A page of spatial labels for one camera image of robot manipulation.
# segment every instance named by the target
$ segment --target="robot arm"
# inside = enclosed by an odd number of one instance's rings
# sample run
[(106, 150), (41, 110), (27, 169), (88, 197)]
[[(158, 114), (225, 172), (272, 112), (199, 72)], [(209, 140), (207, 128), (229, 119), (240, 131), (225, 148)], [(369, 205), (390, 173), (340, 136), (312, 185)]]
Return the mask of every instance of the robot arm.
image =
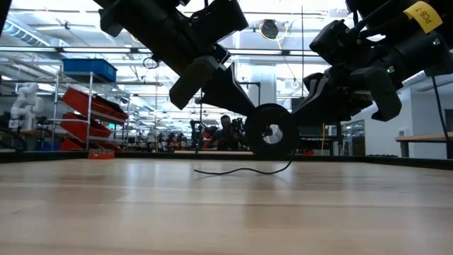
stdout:
[(215, 0), (191, 17), (176, 9), (190, 0), (94, 0), (101, 29), (117, 36), (127, 29), (165, 62), (180, 79), (170, 90), (171, 102), (183, 109), (201, 88), (200, 103), (250, 115), (254, 105), (234, 75), (234, 65), (223, 64), (231, 54), (217, 42), (248, 27), (237, 0)]
[[(205, 95), (199, 103), (248, 117), (246, 136), (257, 154), (286, 155), (298, 144), (298, 125), (350, 120), (373, 101), (378, 111), (372, 117), (391, 120), (401, 110), (397, 91), (405, 79), (423, 70), (453, 73), (453, 1), (347, 0), (355, 27), (333, 21), (310, 44), (331, 68), (304, 78), (309, 96), (291, 115), (276, 105), (255, 108), (234, 66), (224, 66), (230, 53), (217, 43), (248, 26), (237, 0), (214, 0), (191, 17), (176, 9), (190, 0), (94, 1), (103, 7), (105, 32), (116, 36), (127, 29), (152, 51), (153, 60), (180, 75), (170, 90), (174, 105), (184, 108), (201, 88)], [(378, 34), (385, 38), (369, 39)], [(282, 141), (273, 145), (261, 134), (271, 124), (281, 125), (283, 132)]]
[(24, 130), (32, 130), (35, 124), (35, 113), (40, 113), (44, 109), (44, 101), (36, 96), (39, 86), (36, 83), (24, 84), (18, 90), (18, 97), (11, 107), (10, 128), (19, 128), (19, 118), (25, 116)]
[[(430, 6), (416, 0), (347, 0), (363, 19), (354, 28), (334, 21), (310, 44), (332, 67), (304, 79), (311, 93), (293, 111), (296, 121), (319, 125), (349, 120), (373, 101), (379, 110), (372, 118), (388, 121), (400, 112), (396, 91), (405, 79), (423, 70), (428, 76), (451, 74), (453, 4), (426, 2)], [(415, 13), (408, 11), (411, 6)], [(433, 26), (437, 14), (442, 25)], [(368, 39), (377, 34), (385, 38)]]

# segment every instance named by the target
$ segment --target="blue storage bin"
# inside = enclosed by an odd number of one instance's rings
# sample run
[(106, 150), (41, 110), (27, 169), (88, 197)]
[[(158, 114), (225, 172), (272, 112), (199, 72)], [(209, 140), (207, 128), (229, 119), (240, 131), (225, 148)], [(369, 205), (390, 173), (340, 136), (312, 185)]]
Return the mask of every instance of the blue storage bin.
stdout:
[(98, 76), (93, 79), (96, 83), (116, 82), (116, 71), (104, 59), (63, 59), (63, 72), (80, 82), (90, 82), (91, 72)]

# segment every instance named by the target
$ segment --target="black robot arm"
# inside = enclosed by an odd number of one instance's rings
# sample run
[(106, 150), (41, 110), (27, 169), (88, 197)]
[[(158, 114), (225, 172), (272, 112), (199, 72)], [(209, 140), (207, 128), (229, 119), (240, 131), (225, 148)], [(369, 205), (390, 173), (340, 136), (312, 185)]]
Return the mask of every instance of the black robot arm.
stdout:
[(176, 7), (190, 0), (94, 0), (101, 29), (117, 36), (123, 28), (165, 62), (180, 79), (170, 90), (171, 102), (183, 109), (202, 89), (201, 103), (250, 115), (254, 105), (239, 86), (231, 54), (217, 42), (248, 27), (237, 0), (215, 0), (191, 17)]
[[(372, 118), (391, 120), (400, 113), (397, 90), (404, 80), (423, 70), (427, 75), (453, 72), (449, 53), (453, 46), (452, 2), (426, 1), (434, 12), (424, 3), (414, 8), (414, 16), (427, 24), (435, 22), (433, 14), (442, 19), (443, 24), (429, 32), (406, 11), (416, 2), (347, 0), (350, 10), (359, 13), (362, 21), (354, 28), (334, 21), (310, 44), (332, 67), (304, 79), (310, 94), (293, 111), (300, 125), (350, 120), (373, 101), (378, 111)], [(368, 39), (377, 34), (385, 38), (378, 42)]]

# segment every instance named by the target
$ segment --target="white humanoid robot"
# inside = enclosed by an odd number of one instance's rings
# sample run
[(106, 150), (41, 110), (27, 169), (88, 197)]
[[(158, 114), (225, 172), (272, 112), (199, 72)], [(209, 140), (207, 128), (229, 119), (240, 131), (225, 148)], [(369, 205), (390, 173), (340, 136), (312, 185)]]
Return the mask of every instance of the white humanoid robot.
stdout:
[(11, 119), (9, 128), (22, 130), (33, 130), (35, 127), (36, 113), (44, 109), (44, 101), (36, 95), (39, 90), (37, 83), (26, 83), (18, 90), (18, 97), (11, 107)]

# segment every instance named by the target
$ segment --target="yellow label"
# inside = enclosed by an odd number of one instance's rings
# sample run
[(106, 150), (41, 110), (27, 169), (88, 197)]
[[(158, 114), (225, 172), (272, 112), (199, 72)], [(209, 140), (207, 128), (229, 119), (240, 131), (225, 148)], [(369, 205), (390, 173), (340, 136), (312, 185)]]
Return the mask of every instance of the yellow label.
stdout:
[(439, 14), (431, 5), (424, 1), (416, 2), (407, 8), (404, 13), (409, 18), (414, 18), (425, 33), (431, 33), (434, 29), (442, 25), (442, 18), (440, 18)]

